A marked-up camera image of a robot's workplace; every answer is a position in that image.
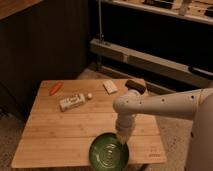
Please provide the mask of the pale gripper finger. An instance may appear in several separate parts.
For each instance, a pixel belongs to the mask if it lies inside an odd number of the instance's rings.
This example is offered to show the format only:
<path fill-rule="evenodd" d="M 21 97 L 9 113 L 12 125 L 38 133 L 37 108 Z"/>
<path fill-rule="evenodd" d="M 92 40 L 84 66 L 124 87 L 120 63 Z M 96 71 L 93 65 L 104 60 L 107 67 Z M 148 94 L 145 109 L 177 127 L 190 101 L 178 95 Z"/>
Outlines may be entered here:
<path fill-rule="evenodd" d="M 124 145 L 127 142 L 127 136 L 126 135 L 118 135 L 119 142 Z"/>

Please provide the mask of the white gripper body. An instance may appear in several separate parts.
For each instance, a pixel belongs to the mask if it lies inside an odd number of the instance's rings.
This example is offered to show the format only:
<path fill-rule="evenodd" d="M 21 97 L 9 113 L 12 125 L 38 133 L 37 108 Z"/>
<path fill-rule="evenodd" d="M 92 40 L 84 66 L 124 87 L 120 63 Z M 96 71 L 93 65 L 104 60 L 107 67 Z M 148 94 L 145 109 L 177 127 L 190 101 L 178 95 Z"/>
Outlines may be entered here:
<path fill-rule="evenodd" d="M 116 119 L 116 133 L 120 137 L 130 137 L 135 127 L 135 115 L 118 114 Z"/>

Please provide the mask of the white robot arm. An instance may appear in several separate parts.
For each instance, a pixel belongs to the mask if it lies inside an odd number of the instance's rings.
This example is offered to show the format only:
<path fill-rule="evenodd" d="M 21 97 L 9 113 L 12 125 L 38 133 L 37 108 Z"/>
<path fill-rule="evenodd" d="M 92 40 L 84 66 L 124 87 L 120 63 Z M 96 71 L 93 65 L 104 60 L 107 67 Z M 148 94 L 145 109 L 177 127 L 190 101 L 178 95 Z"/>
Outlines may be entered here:
<path fill-rule="evenodd" d="M 129 90 L 113 102 L 117 138 L 125 144 L 137 114 L 192 120 L 184 171 L 213 171 L 213 88 L 145 97 Z"/>

